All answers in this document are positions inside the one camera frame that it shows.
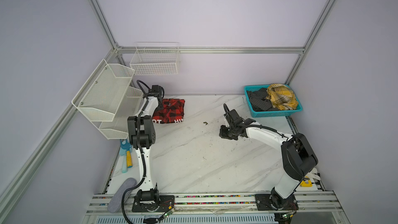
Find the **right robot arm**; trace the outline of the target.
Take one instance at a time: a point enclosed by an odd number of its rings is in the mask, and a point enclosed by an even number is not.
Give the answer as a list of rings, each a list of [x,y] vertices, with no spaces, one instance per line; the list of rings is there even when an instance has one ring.
[[[261,125],[253,119],[243,119],[236,110],[223,105],[226,125],[220,127],[219,136],[227,140],[239,137],[260,141],[279,152],[284,173],[269,194],[256,195],[259,210],[296,210],[294,193],[305,176],[318,164],[308,139],[301,133],[284,134],[271,127]]]

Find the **red black plaid shirt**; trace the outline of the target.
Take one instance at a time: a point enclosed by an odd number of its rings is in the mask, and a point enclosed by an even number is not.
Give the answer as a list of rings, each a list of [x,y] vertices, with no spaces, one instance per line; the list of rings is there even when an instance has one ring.
[[[163,99],[163,108],[153,113],[152,122],[156,124],[183,122],[184,105],[184,99]]]

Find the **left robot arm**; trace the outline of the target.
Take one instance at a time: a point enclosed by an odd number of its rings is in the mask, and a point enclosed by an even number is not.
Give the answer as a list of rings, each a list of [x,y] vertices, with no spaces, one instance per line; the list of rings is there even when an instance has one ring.
[[[152,116],[159,108],[162,107],[164,97],[164,89],[159,85],[149,87],[141,80],[136,81],[143,93],[143,105],[136,115],[127,119],[128,140],[137,152],[138,161],[140,163],[141,180],[137,185],[124,190],[121,199],[121,209],[126,223],[130,224],[124,203],[127,199],[126,195],[132,191],[139,189],[135,205],[150,206],[158,208],[160,206],[160,196],[157,184],[153,182],[150,170],[150,147],[155,143],[156,133]]]

